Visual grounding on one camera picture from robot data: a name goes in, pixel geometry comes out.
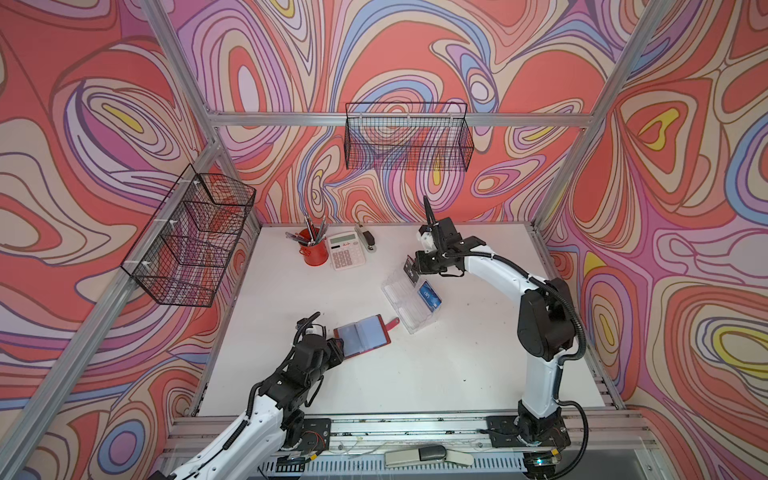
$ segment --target red pen holder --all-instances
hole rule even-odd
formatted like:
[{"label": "red pen holder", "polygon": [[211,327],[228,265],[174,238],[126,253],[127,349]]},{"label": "red pen holder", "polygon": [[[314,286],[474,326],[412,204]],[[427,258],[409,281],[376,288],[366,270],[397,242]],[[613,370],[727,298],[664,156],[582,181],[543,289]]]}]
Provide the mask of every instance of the red pen holder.
[{"label": "red pen holder", "polygon": [[[306,228],[301,230],[299,235],[307,240],[310,239],[310,231]],[[323,265],[328,260],[328,248],[326,247],[325,240],[321,240],[320,243],[312,245],[311,247],[301,246],[299,248],[299,253],[304,255],[304,261],[307,265],[311,266]]]}]

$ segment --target white tabletop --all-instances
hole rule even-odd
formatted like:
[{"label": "white tabletop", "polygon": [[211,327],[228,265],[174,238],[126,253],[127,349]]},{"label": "white tabletop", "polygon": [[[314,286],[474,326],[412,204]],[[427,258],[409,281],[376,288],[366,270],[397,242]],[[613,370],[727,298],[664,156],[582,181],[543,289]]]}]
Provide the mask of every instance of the white tabletop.
[{"label": "white tabletop", "polygon": [[[335,271],[330,262],[308,266],[290,227],[265,227],[257,241],[200,415],[239,415],[248,391],[266,378],[290,350],[296,322],[320,311],[318,323],[333,329],[395,312],[381,284],[406,255],[419,248],[418,227],[371,227],[377,251],[366,264]],[[330,233],[352,230],[332,227]],[[460,225],[497,253],[544,276],[525,225]],[[409,335],[403,325],[392,343],[346,360],[326,372],[323,389],[307,413],[442,412],[516,409],[525,387],[525,359],[517,338],[519,303],[467,274],[429,277],[443,300],[436,323]],[[567,362],[562,399],[603,406],[584,360]]]}]

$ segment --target blue vip card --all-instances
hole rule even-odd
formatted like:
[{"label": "blue vip card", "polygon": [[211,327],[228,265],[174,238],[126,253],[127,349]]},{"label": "blue vip card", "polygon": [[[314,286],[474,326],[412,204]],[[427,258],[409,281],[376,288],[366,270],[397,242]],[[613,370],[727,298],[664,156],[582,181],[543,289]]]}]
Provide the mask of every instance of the blue vip card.
[{"label": "blue vip card", "polygon": [[430,312],[437,310],[437,307],[442,303],[442,300],[437,296],[437,293],[432,289],[432,285],[430,285],[429,282],[424,282],[419,287],[419,295],[422,296],[422,300],[427,304]]}]

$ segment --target wire mesh basket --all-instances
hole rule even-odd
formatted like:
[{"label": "wire mesh basket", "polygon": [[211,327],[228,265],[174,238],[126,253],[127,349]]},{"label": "wire mesh basket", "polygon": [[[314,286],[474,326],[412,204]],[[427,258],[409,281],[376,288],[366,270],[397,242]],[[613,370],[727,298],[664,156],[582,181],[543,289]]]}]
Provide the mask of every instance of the wire mesh basket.
[{"label": "wire mesh basket", "polygon": [[467,171],[475,144],[466,112],[462,102],[350,102],[346,167]]},{"label": "wire mesh basket", "polygon": [[159,304],[213,305],[255,199],[256,191],[238,180],[195,174],[129,274]]}]

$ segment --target white arm segment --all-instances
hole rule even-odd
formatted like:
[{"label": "white arm segment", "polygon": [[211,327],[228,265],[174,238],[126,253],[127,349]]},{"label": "white arm segment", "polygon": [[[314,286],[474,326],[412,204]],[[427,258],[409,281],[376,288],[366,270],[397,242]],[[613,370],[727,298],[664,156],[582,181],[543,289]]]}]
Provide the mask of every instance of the white arm segment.
[{"label": "white arm segment", "polygon": [[[487,245],[475,247],[472,251],[494,253]],[[518,305],[520,297],[526,290],[538,288],[510,266],[490,258],[465,257],[464,267],[471,274],[479,276],[496,287],[497,290]],[[540,276],[536,278],[541,281],[545,280]],[[523,393],[522,401],[525,408],[540,419],[549,416],[558,409],[558,404],[554,402],[552,393],[556,372],[562,368],[558,365],[558,359],[564,354],[564,350],[560,351],[550,362],[545,362],[544,359],[526,352],[528,360],[525,369],[525,393]]]},{"label": "white arm segment", "polygon": [[285,442],[286,433],[280,428],[283,410],[275,406],[275,401],[268,396],[256,396],[250,424],[240,433],[237,440],[221,451],[222,445],[245,418],[243,412],[237,419],[216,437],[202,452],[189,462],[174,470],[175,480],[183,480],[190,473],[197,472],[200,465],[214,455],[216,458],[207,463],[194,480],[244,480],[257,475],[257,467],[277,452]]}]

